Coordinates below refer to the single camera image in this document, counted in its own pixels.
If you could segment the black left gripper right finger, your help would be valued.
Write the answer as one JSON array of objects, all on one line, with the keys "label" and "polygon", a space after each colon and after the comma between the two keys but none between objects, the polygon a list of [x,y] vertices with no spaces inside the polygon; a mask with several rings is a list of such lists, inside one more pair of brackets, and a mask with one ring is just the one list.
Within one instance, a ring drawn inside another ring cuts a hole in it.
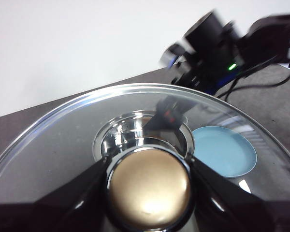
[{"label": "black left gripper right finger", "polygon": [[290,201],[267,201],[241,189],[193,155],[185,158],[189,207],[205,232],[290,232]]}]

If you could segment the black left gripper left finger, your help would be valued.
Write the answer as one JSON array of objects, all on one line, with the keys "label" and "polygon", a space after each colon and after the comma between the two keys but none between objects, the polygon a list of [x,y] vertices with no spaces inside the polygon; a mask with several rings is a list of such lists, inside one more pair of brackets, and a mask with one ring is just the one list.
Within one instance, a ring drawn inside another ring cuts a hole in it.
[{"label": "black left gripper left finger", "polygon": [[114,159],[103,158],[32,203],[0,203],[0,232],[102,231],[105,218],[114,228],[126,230],[110,200],[115,166]]}]

